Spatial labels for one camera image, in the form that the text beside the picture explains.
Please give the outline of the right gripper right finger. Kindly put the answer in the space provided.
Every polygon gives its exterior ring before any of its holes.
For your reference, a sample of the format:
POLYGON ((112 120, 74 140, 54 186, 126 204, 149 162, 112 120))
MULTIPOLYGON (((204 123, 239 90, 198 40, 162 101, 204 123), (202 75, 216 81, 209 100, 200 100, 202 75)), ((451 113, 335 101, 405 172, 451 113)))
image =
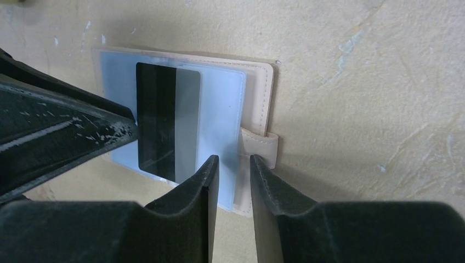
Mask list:
POLYGON ((250 157, 259 262, 464 262, 464 219, 440 202, 317 202, 250 157))

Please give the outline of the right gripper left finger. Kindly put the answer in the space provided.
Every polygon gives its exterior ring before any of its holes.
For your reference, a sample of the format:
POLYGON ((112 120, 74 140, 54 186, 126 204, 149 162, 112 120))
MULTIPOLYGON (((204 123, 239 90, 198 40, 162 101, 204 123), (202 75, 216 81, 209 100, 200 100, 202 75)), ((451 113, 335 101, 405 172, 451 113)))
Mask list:
POLYGON ((16 201, 1 209, 1 262, 211 262, 219 158, 160 198, 16 201))

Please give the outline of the beige leather card holder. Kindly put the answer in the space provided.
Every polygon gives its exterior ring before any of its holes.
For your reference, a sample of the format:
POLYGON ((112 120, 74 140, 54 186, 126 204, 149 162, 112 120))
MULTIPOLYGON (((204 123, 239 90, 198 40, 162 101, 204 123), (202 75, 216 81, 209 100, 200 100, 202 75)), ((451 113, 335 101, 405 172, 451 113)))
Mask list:
POLYGON ((232 143, 232 153, 220 153, 206 138, 206 121, 199 125, 197 155, 220 159, 218 205, 247 218, 252 217, 249 158, 262 156, 274 167, 279 138, 267 131, 273 91, 274 69, 264 62, 216 58, 184 53, 129 48, 94 48, 95 72, 107 99, 137 114, 136 65, 176 65, 201 75, 204 91, 215 92, 221 102, 200 99, 201 112, 212 113, 218 142, 232 143))

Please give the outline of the black credit card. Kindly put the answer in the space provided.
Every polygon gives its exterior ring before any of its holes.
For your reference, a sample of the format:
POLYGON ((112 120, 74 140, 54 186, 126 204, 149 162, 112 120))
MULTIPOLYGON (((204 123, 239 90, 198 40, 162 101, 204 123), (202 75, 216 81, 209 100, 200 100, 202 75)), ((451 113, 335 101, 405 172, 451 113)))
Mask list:
POLYGON ((139 62, 138 166, 177 184, 196 170, 201 75, 139 62))

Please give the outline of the blue credit card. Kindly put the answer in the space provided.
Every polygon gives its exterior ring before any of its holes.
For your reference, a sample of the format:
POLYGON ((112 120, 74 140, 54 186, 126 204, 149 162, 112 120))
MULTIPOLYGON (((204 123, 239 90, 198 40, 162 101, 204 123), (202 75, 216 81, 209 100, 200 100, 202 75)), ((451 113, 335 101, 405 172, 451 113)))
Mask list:
POLYGON ((179 185, 211 155, 219 157, 218 205, 232 210, 247 75, 230 66, 98 50, 105 96, 129 108, 135 142, 111 159, 143 175, 179 185))

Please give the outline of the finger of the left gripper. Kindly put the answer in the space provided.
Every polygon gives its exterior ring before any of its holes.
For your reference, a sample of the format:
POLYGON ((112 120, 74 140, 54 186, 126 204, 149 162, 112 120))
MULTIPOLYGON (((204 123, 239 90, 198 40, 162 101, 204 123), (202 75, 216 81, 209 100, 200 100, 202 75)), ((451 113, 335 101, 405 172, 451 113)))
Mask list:
POLYGON ((130 109, 1 51, 1 202, 137 139, 130 109))

